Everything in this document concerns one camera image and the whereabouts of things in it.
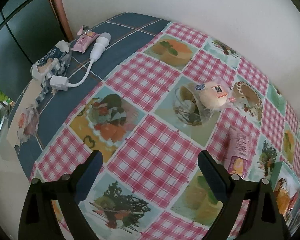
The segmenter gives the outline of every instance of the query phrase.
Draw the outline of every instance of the pink snack package with text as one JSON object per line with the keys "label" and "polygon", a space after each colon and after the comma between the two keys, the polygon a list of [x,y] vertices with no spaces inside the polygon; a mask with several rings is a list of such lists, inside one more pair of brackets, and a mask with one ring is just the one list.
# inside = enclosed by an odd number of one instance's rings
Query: pink snack package with text
{"label": "pink snack package with text", "polygon": [[250,137],[240,130],[230,127],[229,146],[224,161],[224,167],[229,174],[236,173],[245,178],[251,164],[250,154]]}
{"label": "pink snack package with text", "polygon": [[99,34],[93,31],[87,31],[78,38],[72,50],[84,53],[91,43],[93,43]]}

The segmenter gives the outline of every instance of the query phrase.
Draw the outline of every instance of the white wall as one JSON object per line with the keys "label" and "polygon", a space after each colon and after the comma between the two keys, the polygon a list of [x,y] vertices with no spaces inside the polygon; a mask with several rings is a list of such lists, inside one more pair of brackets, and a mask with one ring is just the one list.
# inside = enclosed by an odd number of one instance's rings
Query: white wall
{"label": "white wall", "polygon": [[290,0],[63,0],[70,28],[121,12],[179,21],[206,32],[257,65],[300,118],[300,13]]}

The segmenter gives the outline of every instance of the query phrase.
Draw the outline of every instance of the orange label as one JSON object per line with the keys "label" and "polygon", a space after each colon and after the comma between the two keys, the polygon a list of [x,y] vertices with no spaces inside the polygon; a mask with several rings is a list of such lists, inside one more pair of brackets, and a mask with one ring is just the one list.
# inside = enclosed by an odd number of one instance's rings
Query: orange label
{"label": "orange label", "polygon": [[213,87],[211,87],[211,89],[214,91],[214,93],[216,94],[216,96],[218,98],[228,95],[228,93],[223,89],[223,87],[221,85],[213,86]]}

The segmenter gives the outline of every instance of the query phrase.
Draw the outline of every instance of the blue logo sticker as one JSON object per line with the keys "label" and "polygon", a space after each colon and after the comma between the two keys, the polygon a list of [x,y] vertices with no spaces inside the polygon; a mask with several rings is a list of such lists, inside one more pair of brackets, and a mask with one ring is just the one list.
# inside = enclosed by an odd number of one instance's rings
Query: blue logo sticker
{"label": "blue logo sticker", "polygon": [[201,84],[201,85],[196,85],[195,86],[195,90],[202,90],[202,89],[204,89],[205,88],[205,84]]}

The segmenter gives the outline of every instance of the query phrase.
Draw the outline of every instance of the white wire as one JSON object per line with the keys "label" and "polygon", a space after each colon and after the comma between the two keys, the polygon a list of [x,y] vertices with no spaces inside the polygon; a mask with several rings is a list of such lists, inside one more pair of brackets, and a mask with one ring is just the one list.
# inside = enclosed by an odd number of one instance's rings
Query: white wire
{"label": "white wire", "polygon": [[67,87],[69,87],[69,88],[75,88],[75,87],[80,86],[80,85],[87,79],[87,77],[88,77],[88,75],[89,75],[89,72],[90,72],[90,69],[91,69],[91,67],[92,67],[93,62],[94,62],[93,60],[90,61],[89,66],[88,66],[88,69],[87,69],[87,71],[86,71],[84,77],[83,77],[78,83],[76,83],[76,84],[68,83],[68,84],[67,84]]}

